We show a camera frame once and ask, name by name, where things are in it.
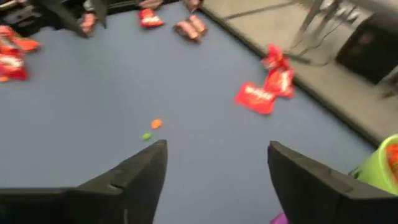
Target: black cable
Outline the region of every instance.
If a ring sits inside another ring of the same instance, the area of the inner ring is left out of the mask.
[[[296,48],[297,46],[299,46],[299,44],[301,44],[301,42],[303,42],[303,37],[293,46],[290,48],[290,50],[293,50],[294,48]]]
[[[319,44],[317,44],[316,46],[313,46],[313,47],[309,47],[309,48],[307,48],[307,49],[301,51],[301,52],[298,53],[297,55],[298,55],[298,56],[303,56],[304,54],[306,54],[306,53],[309,52],[310,50],[315,50],[315,49],[319,48],[319,47],[322,45],[322,42],[323,42],[330,34],[332,34],[337,28],[339,28],[339,26],[341,26],[343,23],[344,23],[344,21],[341,21],[336,27],[331,28],[331,29],[329,30],[329,32],[327,32],[327,33],[322,37],[322,39],[319,41]]]

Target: green bucket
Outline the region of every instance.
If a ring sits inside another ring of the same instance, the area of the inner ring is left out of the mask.
[[[398,195],[398,185],[387,163],[386,147],[398,143],[398,134],[384,140],[376,152],[349,175],[357,180]]]

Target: snack package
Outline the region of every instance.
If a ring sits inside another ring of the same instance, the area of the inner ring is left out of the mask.
[[[200,0],[183,0],[183,2],[191,13],[195,12],[201,4]]]
[[[386,147],[387,162],[395,180],[398,181],[398,144],[391,144]]]
[[[264,89],[275,93],[277,96],[292,98],[294,96],[293,88],[293,70],[271,70],[264,84]]]
[[[180,21],[174,26],[174,30],[182,37],[194,42],[200,42],[201,36],[188,21]]]
[[[140,2],[139,6],[142,9],[152,9],[155,10],[163,4],[163,0],[145,0]]]
[[[276,45],[268,45],[268,55],[261,60],[262,65],[269,70],[289,70],[289,61],[284,57],[283,51]]]
[[[13,43],[8,37],[0,36],[0,52],[2,54],[8,54],[18,48],[19,46]]]
[[[201,35],[204,36],[207,33],[207,26],[197,16],[191,15],[188,17],[188,21],[191,23],[193,28]]]
[[[274,93],[246,82],[236,95],[235,103],[259,114],[270,114],[274,110],[275,99]]]
[[[80,24],[80,27],[88,36],[91,36],[97,17],[94,13],[84,13],[82,19],[83,22]]]
[[[40,48],[40,43],[30,38],[21,37],[9,26],[0,26],[0,37],[3,40],[9,41],[12,44],[16,44],[24,52],[32,52]]]
[[[156,16],[152,9],[140,10],[139,19],[140,25],[145,28],[155,28],[164,24],[164,22]]]
[[[8,54],[0,54],[0,82],[26,79],[28,79],[28,74],[22,53],[18,49]]]

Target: green candy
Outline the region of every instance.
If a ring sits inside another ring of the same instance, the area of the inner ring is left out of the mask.
[[[143,139],[144,141],[148,141],[148,140],[150,140],[151,138],[152,138],[152,133],[145,133],[145,134],[142,135],[142,139]]]

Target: blue table surface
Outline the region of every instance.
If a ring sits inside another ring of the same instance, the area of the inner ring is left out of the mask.
[[[28,56],[31,79],[0,86],[0,187],[77,186],[157,139],[169,165],[155,222],[267,223],[280,212],[267,167],[269,141],[280,141],[348,172],[374,150],[296,88],[270,116],[234,104],[245,81],[261,85],[259,59],[204,15],[200,45],[172,26],[179,3],[142,30],[137,12],[109,16],[89,40],[45,29],[43,49]],[[149,142],[150,122],[164,126]]]

